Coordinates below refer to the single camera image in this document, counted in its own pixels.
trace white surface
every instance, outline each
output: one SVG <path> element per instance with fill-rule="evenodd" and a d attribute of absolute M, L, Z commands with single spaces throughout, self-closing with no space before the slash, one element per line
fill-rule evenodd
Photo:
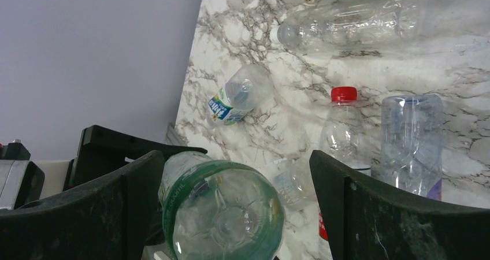
<path fill-rule="evenodd" d="M 162 142 L 201 0 L 0 0 L 0 142 L 76 155 L 99 124 Z"/>
<path fill-rule="evenodd" d="M 35 161 L 34 163 L 44 172 L 44 184 L 39 199 L 62 192 L 70 161 Z"/>

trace red bottle cap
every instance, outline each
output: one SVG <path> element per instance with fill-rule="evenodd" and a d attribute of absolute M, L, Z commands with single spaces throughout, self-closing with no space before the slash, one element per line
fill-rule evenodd
<path fill-rule="evenodd" d="M 327 240 L 328 241 L 328 235 L 326 234 L 326 229 L 325 229 L 325 225 L 323 223 L 323 217 L 321 215 L 321 211 L 318 209 L 318 212 L 320 214 L 320 228 L 319 228 L 319 231 L 320 231 L 320 237 L 322 237 L 322 239 L 324 240 Z"/>
<path fill-rule="evenodd" d="M 330 93 L 332 102 L 356 101 L 357 89 L 354 87 L 336 87 Z"/>

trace clear plastic bottle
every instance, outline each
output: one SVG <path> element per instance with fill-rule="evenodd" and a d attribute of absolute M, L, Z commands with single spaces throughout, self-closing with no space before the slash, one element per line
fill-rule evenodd
<path fill-rule="evenodd" d="M 289 169 L 274 177 L 272 185 L 283 205 L 291 211 L 299 211 L 317 201 L 308 157 L 299 158 Z"/>
<path fill-rule="evenodd" d="M 383 99 L 381 180 L 441 200 L 442 100 L 433 94 Z"/>
<path fill-rule="evenodd" d="M 292 14 L 270 39 L 301 53 L 387 49 L 414 40 L 419 19 L 418 0 L 342 0 Z"/>
<path fill-rule="evenodd" d="M 332 252 L 330 251 L 330 244 L 328 243 L 328 235 L 326 234 L 325 225 L 323 223 L 323 217 L 321 211 L 318 209 L 319 213 L 319 233 L 320 241 L 318 242 L 318 252 L 320 254 L 320 260 L 333 260 Z"/>
<path fill-rule="evenodd" d="M 249 166 L 179 153 L 165 163 L 159 198 L 176 259 L 271 260 L 279 249 L 284 208 Z"/>
<path fill-rule="evenodd" d="M 320 134 L 320 150 L 349 167 L 371 176 L 370 159 L 366 152 L 363 118 L 356 107 L 357 89 L 336 87 Z"/>
<path fill-rule="evenodd" d="M 269 72 L 259 65 L 244 65 L 207 103 L 211 128 L 233 125 L 272 93 Z"/>

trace red bottle label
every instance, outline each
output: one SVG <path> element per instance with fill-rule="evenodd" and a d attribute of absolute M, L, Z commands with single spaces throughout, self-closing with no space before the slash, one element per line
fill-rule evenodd
<path fill-rule="evenodd" d="M 326 229 L 325 229 L 325 225 L 323 224 L 323 217 L 321 215 L 321 211 L 319 210 L 318 211 L 319 213 L 319 216 L 320 216 L 320 237 L 322 237 L 322 239 L 328 241 L 328 236 L 326 235 Z"/>

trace white marble background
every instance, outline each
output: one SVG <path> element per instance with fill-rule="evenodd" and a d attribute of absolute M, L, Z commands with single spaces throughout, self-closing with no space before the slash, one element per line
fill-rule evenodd
<path fill-rule="evenodd" d="M 271 26 L 304 7 L 302 0 L 202 0 L 176 122 L 188 145 L 270 177 L 288 163 L 271 162 L 316 148 L 330 90 L 349 85 L 359 91 L 376 166 L 383 98 L 431 92 L 444 100 L 446 117 L 443 199 L 490 208 L 490 34 L 431 39 L 419 55 L 397 57 L 335 52 L 313 58 L 271 45 Z M 248 63 L 270 70 L 271 98 L 234 126 L 206 129 L 207 100 Z M 278 256 L 318 258 L 317 236 L 315 205 L 290 214 Z"/>

